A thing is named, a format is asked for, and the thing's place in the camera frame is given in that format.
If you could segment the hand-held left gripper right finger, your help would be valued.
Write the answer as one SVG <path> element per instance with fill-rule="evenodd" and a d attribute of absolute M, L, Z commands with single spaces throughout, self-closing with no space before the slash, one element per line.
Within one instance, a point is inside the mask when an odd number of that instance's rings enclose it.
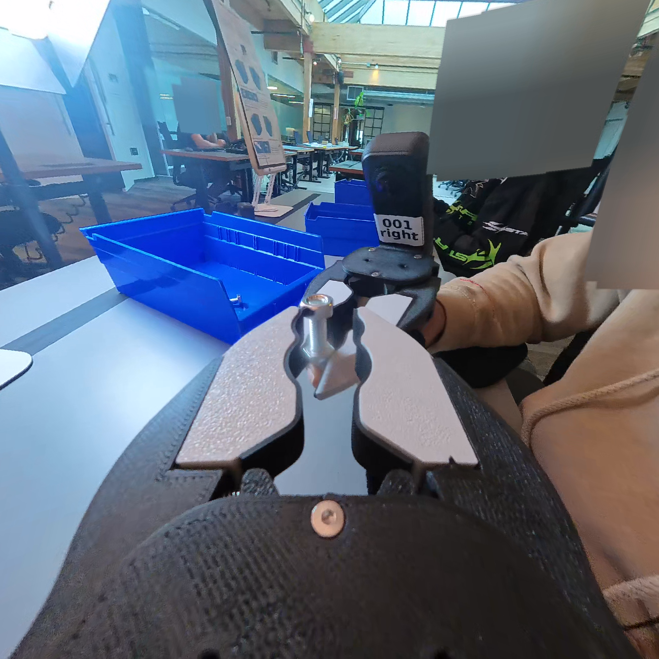
<path fill-rule="evenodd" d="M 455 465 L 475 469 L 478 458 L 433 358 L 386 319 L 361 307 L 354 313 L 358 387 L 352 452 L 372 482 L 403 469 L 424 475 Z"/>

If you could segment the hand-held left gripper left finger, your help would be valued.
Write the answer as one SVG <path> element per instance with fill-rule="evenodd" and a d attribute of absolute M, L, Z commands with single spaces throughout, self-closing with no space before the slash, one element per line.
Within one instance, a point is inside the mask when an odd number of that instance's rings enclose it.
<path fill-rule="evenodd" d="M 276 477 L 301 456 L 301 394 L 289 365 L 298 315 L 297 307 L 284 309 L 225 352 L 177 467 L 234 475 L 260 468 Z"/>

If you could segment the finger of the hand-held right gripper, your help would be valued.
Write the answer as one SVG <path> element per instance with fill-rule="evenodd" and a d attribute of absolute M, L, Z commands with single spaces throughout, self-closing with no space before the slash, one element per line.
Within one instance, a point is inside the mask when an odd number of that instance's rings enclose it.
<path fill-rule="evenodd" d="M 412 303 L 413 298 L 403 294 L 389 294 L 368 299 L 363 306 L 365 330 L 382 329 L 385 326 L 400 329 L 400 322 Z"/>
<path fill-rule="evenodd" d="M 314 279 L 309 284 L 309 309 L 333 310 L 346 303 L 352 297 L 352 291 L 342 281 Z"/>

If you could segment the silver threaded bolt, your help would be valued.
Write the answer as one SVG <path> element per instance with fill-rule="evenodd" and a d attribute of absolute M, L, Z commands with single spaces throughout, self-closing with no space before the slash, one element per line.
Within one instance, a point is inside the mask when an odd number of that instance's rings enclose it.
<path fill-rule="evenodd" d="M 326 293 L 305 296 L 299 304 L 302 318 L 302 351 L 309 363 L 322 365 L 334 352 L 327 333 L 334 313 L 334 301 Z"/>

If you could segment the blue plastic bin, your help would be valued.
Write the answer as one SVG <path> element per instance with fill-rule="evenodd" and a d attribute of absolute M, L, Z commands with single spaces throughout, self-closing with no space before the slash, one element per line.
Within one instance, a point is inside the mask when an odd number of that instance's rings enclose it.
<path fill-rule="evenodd" d="M 118 292 L 229 345 L 296 307 L 325 269 L 318 235 L 200 208 L 80 232 Z"/>
<path fill-rule="evenodd" d="M 311 203 L 304 215 L 307 233 L 322 238 L 324 255 L 344 257 L 379 245 L 373 209 L 367 205 Z"/>
<path fill-rule="evenodd" d="M 372 207 L 372 199 L 364 180 L 347 178 L 334 183 L 336 204 Z"/>

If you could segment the white tablet stand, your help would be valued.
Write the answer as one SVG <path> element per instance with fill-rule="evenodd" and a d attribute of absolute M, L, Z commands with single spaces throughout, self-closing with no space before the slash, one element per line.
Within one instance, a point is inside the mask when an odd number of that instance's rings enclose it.
<path fill-rule="evenodd" d="M 32 356 L 23 350 L 1 349 L 1 383 L 3 389 L 25 374 L 33 364 Z"/>

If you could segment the person's right forearm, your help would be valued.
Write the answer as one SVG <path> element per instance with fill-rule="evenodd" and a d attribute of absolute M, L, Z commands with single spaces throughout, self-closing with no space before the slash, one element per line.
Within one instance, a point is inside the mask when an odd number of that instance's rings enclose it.
<path fill-rule="evenodd" d="M 471 278 L 442 286 L 422 335 L 427 348 L 513 347 L 564 339 L 601 320 L 585 279 L 589 233 L 552 237 Z"/>

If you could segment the cardboard sign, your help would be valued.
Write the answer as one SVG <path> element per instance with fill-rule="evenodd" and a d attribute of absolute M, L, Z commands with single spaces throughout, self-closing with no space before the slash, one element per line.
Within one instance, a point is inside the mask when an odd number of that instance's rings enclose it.
<path fill-rule="evenodd" d="M 287 169 L 279 124 L 249 24 L 224 1 L 212 1 L 218 45 L 235 80 L 235 105 L 252 170 L 252 207 L 257 218 L 278 221 L 292 210 L 272 202 L 276 176 Z"/>

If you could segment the wooden desk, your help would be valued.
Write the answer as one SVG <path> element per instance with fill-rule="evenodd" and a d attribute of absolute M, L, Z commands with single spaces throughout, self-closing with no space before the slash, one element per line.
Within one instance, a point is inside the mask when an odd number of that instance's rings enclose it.
<path fill-rule="evenodd" d="M 252 202 L 254 180 L 247 154 L 188 149 L 161 149 L 160 153 L 171 163 L 174 183 L 194 189 L 197 207 L 210 210 L 226 192 Z"/>
<path fill-rule="evenodd" d="M 140 171 L 139 162 L 82 158 L 58 163 L 17 163 L 10 157 L 10 172 L 1 159 L 1 207 L 13 206 L 27 215 L 27 225 L 45 257 L 46 268 L 63 267 L 61 254 L 48 232 L 39 202 L 70 196 L 87 196 L 98 224 L 111 216 L 103 197 L 103 177 L 125 171 Z"/>

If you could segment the person's beige hoodie torso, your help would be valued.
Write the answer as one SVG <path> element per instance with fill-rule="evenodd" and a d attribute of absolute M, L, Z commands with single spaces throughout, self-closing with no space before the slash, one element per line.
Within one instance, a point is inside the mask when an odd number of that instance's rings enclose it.
<path fill-rule="evenodd" d="M 658 292 L 632 291 L 537 408 L 658 368 Z M 643 658 L 658 657 L 658 379 L 524 422 L 523 439 L 577 528 L 605 601 Z"/>

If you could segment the studio softbox light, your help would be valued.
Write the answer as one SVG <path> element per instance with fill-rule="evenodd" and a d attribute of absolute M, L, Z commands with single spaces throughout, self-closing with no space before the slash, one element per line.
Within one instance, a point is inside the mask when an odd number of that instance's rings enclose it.
<path fill-rule="evenodd" d="M 108 6 L 109 1 L 2 1 L 1 86 L 70 92 Z"/>

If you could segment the beige hoodie drawstring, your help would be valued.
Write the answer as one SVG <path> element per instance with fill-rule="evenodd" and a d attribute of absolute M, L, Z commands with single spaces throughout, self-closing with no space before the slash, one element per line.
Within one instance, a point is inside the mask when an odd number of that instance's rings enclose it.
<path fill-rule="evenodd" d="M 620 393 L 637 385 L 653 382 L 656 379 L 658 379 L 658 368 L 649 370 L 643 374 L 635 375 L 631 378 L 611 385 L 597 388 L 595 390 L 576 393 L 560 400 L 552 401 L 551 403 L 547 403 L 537 408 L 529 408 L 529 411 L 527 410 L 526 406 L 523 406 L 523 419 L 526 423 L 531 423 L 532 419 L 538 420 L 545 416 L 564 411 L 568 408 L 580 407 L 586 403 L 593 402 L 609 395 Z"/>

